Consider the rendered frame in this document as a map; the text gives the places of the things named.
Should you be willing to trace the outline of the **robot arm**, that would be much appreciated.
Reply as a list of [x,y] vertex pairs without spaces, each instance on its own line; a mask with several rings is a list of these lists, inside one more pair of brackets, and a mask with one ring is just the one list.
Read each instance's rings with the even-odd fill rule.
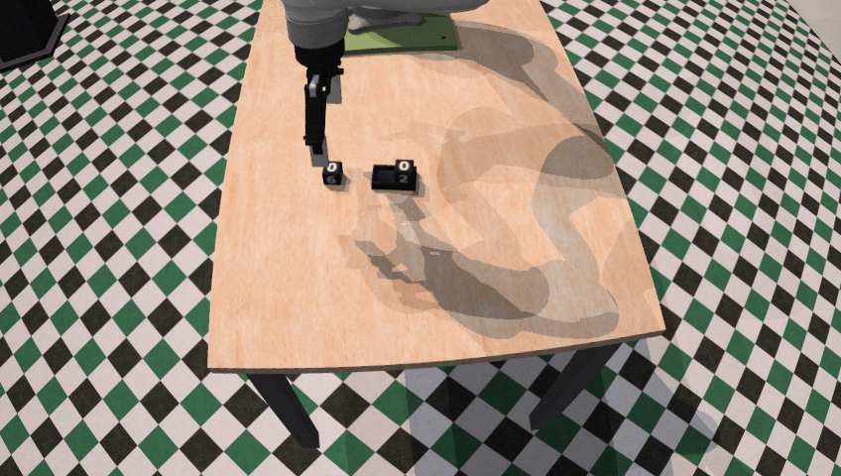
[[490,0],[281,1],[285,7],[291,43],[303,49],[320,49],[342,40],[347,27],[350,34],[358,34],[377,29],[420,26],[422,16],[419,13],[467,12]]

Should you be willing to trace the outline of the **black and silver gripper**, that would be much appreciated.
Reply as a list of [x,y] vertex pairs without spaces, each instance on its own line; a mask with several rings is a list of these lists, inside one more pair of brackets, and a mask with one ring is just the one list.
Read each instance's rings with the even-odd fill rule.
[[[341,104],[341,80],[344,68],[339,68],[345,52],[344,38],[330,47],[302,49],[295,47],[298,63],[307,67],[305,97],[305,145],[309,146],[311,165],[328,168],[329,158],[325,136],[326,104]],[[334,63],[336,62],[336,65]],[[330,64],[329,66],[327,66]],[[330,88],[331,83],[331,88]],[[325,90],[323,90],[325,87]],[[322,96],[323,94],[323,96]],[[323,102],[322,102],[323,101]],[[323,113],[323,119],[322,119]]]

